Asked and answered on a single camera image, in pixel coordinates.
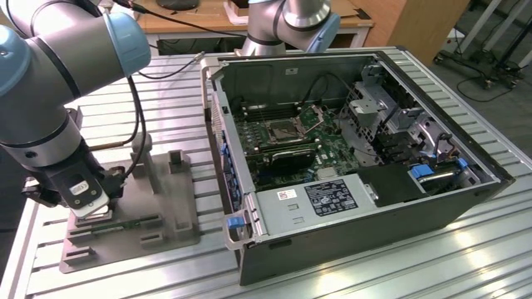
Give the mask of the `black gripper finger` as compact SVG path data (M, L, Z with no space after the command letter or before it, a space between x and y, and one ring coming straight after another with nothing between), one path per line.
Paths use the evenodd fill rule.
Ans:
M22 195L46 207L57 207L59 205L59 193L45 187L34 177L26 178Z

